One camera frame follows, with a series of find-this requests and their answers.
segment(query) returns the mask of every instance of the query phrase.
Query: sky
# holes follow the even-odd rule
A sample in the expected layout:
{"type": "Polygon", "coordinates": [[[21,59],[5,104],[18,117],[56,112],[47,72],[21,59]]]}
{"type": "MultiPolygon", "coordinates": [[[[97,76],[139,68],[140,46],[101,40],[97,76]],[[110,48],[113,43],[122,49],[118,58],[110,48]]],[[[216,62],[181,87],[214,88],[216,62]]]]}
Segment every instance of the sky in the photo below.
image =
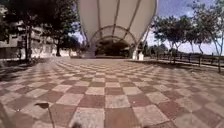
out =
{"type": "MultiPolygon", "coordinates": [[[[158,9],[157,9],[157,15],[162,17],[168,17],[168,16],[182,16],[182,15],[188,15],[192,16],[193,11],[190,7],[188,7],[189,4],[192,4],[194,0],[158,0],[158,9]]],[[[201,3],[205,3],[207,6],[210,6],[214,4],[215,0],[200,0],[201,3]]],[[[82,37],[79,33],[75,34],[79,41],[82,41],[82,37]]],[[[155,45],[157,42],[155,42],[154,35],[152,32],[149,33],[147,38],[148,45],[155,45]]],[[[202,49],[205,54],[216,54],[215,45],[206,45],[202,44],[202,49]]],[[[192,52],[191,46],[186,43],[180,46],[180,51],[190,53],[192,52]]],[[[197,45],[194,45],[194,51],[200,53],[200,50],[197,45]]]]}

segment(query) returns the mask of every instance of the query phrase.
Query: ground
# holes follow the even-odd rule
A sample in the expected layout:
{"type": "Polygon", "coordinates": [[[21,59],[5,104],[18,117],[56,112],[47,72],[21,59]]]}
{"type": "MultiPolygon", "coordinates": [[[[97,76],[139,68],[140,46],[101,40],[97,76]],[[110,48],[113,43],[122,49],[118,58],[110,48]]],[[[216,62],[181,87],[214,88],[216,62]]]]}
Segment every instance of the ground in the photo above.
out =
{"type": "Polygon", "coordinates": [[[224,77],[128,60],[53,59],[0,72],[18,128],[224,128],[224,77]],[[36,103],[46,103],[42,109],[36,103]]]}

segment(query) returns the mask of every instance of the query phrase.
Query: building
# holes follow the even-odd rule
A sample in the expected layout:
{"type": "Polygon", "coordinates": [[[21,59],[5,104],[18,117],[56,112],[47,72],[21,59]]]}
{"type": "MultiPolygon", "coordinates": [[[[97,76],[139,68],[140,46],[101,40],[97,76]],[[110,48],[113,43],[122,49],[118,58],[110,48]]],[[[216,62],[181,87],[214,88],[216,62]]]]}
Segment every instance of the building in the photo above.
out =
{"type": "MultiPolygon", "coordinates": [[[[0,5],[0,13],[4,14],[7,10],[4,6],[0,5]]],[[[50,37],[41,36],[43,29],[41,27],[35,27],[31,32],[31,49],[32,57],[46,57],[51,56],[53,51],[53,39],[50,37]]],[[[15,59],[25,58],[25,43],[24,35],[10,35],[7,41],[0,41],[0,59],[15,59]]]]}

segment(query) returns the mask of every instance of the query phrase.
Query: white canopy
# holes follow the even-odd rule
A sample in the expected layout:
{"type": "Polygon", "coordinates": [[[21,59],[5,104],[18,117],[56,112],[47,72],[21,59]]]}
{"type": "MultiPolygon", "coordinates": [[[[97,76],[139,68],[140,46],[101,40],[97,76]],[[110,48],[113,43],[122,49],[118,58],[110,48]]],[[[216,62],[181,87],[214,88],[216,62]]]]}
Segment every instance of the white canopy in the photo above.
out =
{"type": "Polygon", "coordinates": [[[102,40],[141,41],[156,13],[157,0],[79,0],[81,24],[92,45],[102,40]]]}

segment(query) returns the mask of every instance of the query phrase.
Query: fence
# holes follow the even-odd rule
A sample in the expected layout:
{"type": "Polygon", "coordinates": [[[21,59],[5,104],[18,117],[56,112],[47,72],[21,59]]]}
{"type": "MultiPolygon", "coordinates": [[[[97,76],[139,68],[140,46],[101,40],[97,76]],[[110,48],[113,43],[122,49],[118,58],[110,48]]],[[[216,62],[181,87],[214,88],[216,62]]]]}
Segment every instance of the fence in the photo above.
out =
{"type": "MultiPolygon", "coordinates": [[[[200,55],[200,54],[155,54],[151,55],[151,58],[160,60],[170,60],[174,63],[185,62],[199,65],[218,66],[219,56],[214,55],[200,55]]],[[[221,67],[224,67],[224,56],[220,57],[221,67]]]]}

